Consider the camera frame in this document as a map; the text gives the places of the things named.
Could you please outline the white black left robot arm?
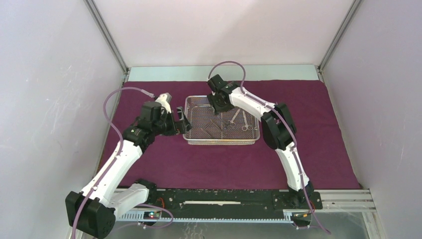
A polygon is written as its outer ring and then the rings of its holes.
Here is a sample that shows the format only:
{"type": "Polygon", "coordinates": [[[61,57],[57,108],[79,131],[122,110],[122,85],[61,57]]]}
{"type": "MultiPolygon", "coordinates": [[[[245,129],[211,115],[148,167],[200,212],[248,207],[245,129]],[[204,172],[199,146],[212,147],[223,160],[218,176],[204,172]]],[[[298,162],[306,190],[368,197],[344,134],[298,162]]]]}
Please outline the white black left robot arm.
{"type": "Polygon", "coordinates": [[[147,102],[140,116],[123,132],[119,132],[116,148],[97,175],[79,192],[71,191],[66,199],[72,238],[80,230],[95,238],[104,239],[112,231],[118,218],[142,204],[152,207],[157,202],[156,186],[134,183],[115,194],[115,190],[132,165],[141,158],[159,135],[185,134],[191,129],[182,107],[177,108],[179,120],[168,107],[147,102]]]}

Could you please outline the steel surgical scissors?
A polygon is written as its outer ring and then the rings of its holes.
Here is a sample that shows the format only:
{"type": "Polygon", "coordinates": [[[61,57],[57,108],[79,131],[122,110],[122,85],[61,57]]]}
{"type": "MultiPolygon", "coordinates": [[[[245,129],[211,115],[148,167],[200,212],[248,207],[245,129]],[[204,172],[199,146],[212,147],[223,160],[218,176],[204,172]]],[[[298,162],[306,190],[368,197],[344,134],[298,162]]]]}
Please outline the steel surgical scissors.
{"type": "Polygon", "coordinates": [[[221,130],[228,130],[230,128],[230,122],[224,118],[223,113],[220,113],[221,130]]]}

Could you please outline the maroon surgical wrap cloth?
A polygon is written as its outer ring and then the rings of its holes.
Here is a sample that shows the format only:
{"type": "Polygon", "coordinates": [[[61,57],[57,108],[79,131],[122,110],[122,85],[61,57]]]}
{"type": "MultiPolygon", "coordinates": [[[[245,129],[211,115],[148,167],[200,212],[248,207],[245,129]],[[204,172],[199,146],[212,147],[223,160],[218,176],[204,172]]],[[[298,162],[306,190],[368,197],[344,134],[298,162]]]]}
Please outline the maroon surgical wrap cloth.
{"type": "MultiPolygon", "coordinates": [[[[358,189],[326,86],[320,81],[248,81],[247,90],[273,103],[285,103],[297,128],[298,153],[316,189],[358,189]]],[[[171,106],[188,96],[206,95],[206,82],[127,82],[113,123],[126,129],[149,97],[170,93],[171,106]]],[[[263,139],[252,145],[190,145],[181,135],[159,136],[120,182],[144,179],[159,188],[286,189],[287,178],[276,152],[263,139]]]]}

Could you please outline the steel instrument tray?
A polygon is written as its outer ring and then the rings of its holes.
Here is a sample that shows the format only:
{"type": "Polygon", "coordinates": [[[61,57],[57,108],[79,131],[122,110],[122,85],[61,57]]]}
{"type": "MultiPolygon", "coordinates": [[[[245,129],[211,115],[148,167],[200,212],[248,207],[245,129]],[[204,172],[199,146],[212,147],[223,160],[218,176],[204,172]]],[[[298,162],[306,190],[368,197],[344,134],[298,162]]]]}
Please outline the steel instrument tray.
{"type": "Polygon", "coordinates": [[[221,130],[220,113],[215,115],[213,109],[193,108],[197,105],[210,105],[206,96],[188,96],[185,100],[185,113],[187,120],[190,122],[191,130],[183,135],[183,138],[191,145],[251,145],[260,138],[259,120],[253,115],[239,107],[235,107],[228,112],[224,112],[224,118],[231,120],[237,109],[240,112],[235,120],[235,127],[228,130],[221,130]],[[243,131],[241,127],[244,125],[242,111],[246,112],[248,123],[253,127],[252,130],[243,131]],[[211,139],[200,131],[200,127],[206,125],[213,120],[220,128],[217,131],[216,138],[211,139]]]}

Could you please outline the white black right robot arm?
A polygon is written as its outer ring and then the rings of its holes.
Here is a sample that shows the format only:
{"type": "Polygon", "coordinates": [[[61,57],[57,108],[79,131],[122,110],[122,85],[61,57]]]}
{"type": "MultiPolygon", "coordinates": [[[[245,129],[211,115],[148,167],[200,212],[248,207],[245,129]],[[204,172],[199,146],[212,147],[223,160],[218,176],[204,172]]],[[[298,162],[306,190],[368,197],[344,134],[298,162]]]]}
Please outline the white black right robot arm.
{"type": "Polygon", "coordinates": [[[304,207],[314,192],[314,187],[306,175],[297,151],[296,126],[288,107],[265,101],[236,82],[208,82],[212,93],[207,95],[215,113],[227,112],[234,107],[241,108],[259,119],[265,143],[280,158],[287,176],[289,200],[295,208],[304,207]]]}

